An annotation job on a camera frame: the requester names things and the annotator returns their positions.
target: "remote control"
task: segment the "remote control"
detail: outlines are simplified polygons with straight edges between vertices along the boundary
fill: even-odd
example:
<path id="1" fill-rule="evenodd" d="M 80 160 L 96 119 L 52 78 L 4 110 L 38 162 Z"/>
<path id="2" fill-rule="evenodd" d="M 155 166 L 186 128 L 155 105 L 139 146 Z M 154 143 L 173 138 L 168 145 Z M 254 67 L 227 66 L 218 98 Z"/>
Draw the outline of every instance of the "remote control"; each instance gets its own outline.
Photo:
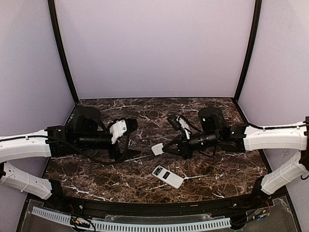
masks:
<path id="1" fill-rule="evenodd" d="M 162 166 L 157 166 L 155 168 L 155 170 L 153 171 L 153 176 L 176 189 L 179 189 L 180 185 L 182 185 L 184 180 L 182 177 L 170 172 Z"/>

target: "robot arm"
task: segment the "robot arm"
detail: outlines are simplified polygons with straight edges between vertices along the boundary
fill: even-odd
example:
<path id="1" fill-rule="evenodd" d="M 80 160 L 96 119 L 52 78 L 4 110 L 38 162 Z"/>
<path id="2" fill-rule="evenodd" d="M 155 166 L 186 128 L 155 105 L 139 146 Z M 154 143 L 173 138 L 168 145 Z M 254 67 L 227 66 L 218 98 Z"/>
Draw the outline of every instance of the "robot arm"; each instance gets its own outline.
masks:
<path id="1" fill-rule="evenodd" d="M 115 120 L 108 129 L 100 120 L 100 111 L 92 107 L 77 108 L 68 126 L 18 136 L 0 137 L 0 184 L 34 194 L 44 200 L 62 197 L 61 184 L 17 169 L 7 161 L 29 157 L 57 157 L 75 154 L 76 150 L 106 149 L 111 159 L 119 159 L 118 139 L 137 129 L 135 119 Z"/>
<path id="2" fill-rule="evenodd" d="M 193 156 L 193 151 L 217 146 L 228 152 L 272 148 L 299 150 L 280 168 L 259 178 L 254 185 L 253 194 L 271 195 L 295 178 L 309 173 L 309 117 L 304 122 L 289 125 L 261 127 L 242 124 L 228 127 L 219 108 L 201 109 L 198 116 L 203 132 L 191 134 L 189 139 L 183 133 L 166 145 L 157 144 L 152 147 L 154 154 L 167 152 L 188 159 Z M 175 121 L 169 122 L 173 128 L 177 128 Z M 176 145 L 177 149 L 170 148 L 172 145 Z"/>

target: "brown marble surface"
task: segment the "brown marble surface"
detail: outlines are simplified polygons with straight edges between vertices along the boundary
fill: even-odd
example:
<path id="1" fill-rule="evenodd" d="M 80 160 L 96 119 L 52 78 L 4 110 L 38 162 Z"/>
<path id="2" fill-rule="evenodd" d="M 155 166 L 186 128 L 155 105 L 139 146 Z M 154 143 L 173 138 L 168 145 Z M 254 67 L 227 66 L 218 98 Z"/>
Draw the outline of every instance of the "brown marble surface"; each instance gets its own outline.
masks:
<path id="1" fill-rule="evenodd" d="M 258 151 L 242 154 L 217 151 L 214 158 L 197 152 L 192 159 L 163 154 L 154 156 L 151 146 L 166 143 L 179 132 L 167 122 L 168 113 L 186 116 L 200 128 L 197 112 L 206 106 L 220 107 L 229 125 L 242 123 L 230 99 L 156 98 L 83 100 L 94 106 L 105 125 L 115 118 L 133 117 L 139 128 L 130 137 L 131 149 L 141 154 L 123 163 L 103 166 L 79 155 L 51 158 L 44 178 L 61 182 L 68 196 L 122 203 L 184 203 L 233 197 L 251 192 L 255 179 L 267 173 Z M 108 159 L 107 151 L 89 151 L 97 159 Z M 186 177 L 179 189 L 154 178 L 157 165 Z"/>

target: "purple wall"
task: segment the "purple wall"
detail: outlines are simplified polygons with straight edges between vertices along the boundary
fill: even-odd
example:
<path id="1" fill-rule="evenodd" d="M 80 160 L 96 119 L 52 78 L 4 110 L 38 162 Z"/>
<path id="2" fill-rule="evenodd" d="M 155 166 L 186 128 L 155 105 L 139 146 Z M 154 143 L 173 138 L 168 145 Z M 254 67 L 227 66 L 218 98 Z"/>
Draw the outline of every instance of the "purple wall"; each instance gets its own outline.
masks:
<path id="1" fill-rule="evenodd" d="M 253 56 L 240 98 L 252 123 L 288 124 L 309 116 L 309 2 L 262 3 Z M 295 151 L 266 150 L 273 169 Z M 287 185 L 302 230 L 309 231 L 309 181 Z"/>
<path id="2" fill-rule="evenodd" d="M 58 0 L 81 99 L 232 97 L 254 0 Z"/>
<path id="3" fill-rule="evenodd" d="M 0 135 L 64 124 L 74 103 L 60 63 L 47 1 L 0 4 Z M 12 164 L 41 176 L 46 159 Z M 26 194 L 0 186 L 0 232 L 16 230 Z"/>

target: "black metal frame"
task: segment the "black metal frame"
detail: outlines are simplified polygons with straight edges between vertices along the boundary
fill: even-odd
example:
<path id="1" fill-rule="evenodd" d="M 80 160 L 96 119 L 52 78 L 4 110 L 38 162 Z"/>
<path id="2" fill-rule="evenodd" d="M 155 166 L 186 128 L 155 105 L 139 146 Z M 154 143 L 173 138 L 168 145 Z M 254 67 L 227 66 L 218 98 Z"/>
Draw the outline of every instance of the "black metal frame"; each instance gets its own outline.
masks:
<path id="1" fill-rule="evenodd" d="M 78 99 L 77 92 L 76 92 L 76 89 L 75 89 L 75 86 L 74 86 L 72 75 L 70 73 L 66 53 L 64 51 L 63 42 L 62 42 L 62 39 L 61 39 L 61 33 L 60 33 L 60 29 L 59 29 L 59 24 L 58 24 L 55 0 L 48 0 L 48 7 L 49 7 L 49 14 L 50 14 L 50 18 L 51 18 L 51 21 L 52 21 L 55 41 L 56 41 L 56 44 L 57 44 L 58 53 L 59 53 L 59 56 L 60 56 L 62 68 L 63 68 L 64 74 L 66 76 L 66 80 L 68 82 L 69 89 L 70 89 L 71 95 L 73 97 L 73 100 L 74 100 L 75 104 L 77 104 L 79 99 Z"/>
<path id="2" fill-rule="evenodd" d="M 236 101 L 239 100 L 241 91 L 243 88 L 243 85 L 245 83 L 245 79 L 247 76 L 247 71 L 249 68 L 251 56 L 252 56 L 252 51 L 254 47 L 254 42 L 256 38 L 256 33 L 257 33 L 257 26 L 259 24 L 259 19 L 260 19 L 260 13 L 261 13 L 261 7 L 262 7 L 262 0 L 255 0 L 255 7 L 254 7 L 254 13 L 253 13 L 253 20 L 252 20 L 252 25 L 251 25 L 251 31 L 250 31 L 250 36 L 249 36 L 249 42 L 248 42 L 248 47 L 247 47 L 247 52 L 245 56 L 245 60 L 242 66 L 241 74 L 239 77 L 239 82 L 237 85 L 237 89 L 234 95 L 234 99 Z"/>

